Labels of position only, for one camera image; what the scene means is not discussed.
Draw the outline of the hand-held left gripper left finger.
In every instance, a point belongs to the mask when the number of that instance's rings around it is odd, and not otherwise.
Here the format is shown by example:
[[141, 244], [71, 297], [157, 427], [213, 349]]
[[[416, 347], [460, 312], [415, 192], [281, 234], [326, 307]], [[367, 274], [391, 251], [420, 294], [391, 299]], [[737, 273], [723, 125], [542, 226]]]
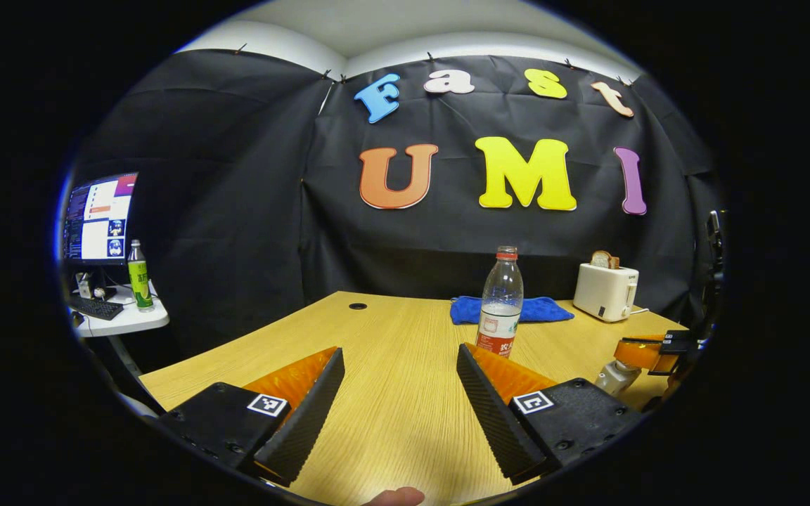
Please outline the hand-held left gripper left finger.
[[223, 467], [289, 486], [324, 426], [346, 374], [332, 346], [244, 387], [215, 382], [160, 416], [160, 428]]

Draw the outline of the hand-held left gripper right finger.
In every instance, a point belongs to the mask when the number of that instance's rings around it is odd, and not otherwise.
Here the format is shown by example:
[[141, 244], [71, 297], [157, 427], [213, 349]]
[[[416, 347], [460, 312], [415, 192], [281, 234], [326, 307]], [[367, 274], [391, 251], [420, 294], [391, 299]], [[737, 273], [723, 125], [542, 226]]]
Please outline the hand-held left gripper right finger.
[[514, 486], [568, 467], [610, 445], [639, 410], [577, 377], [548, 377], [471, 343], [456, 370], [483, 434]]

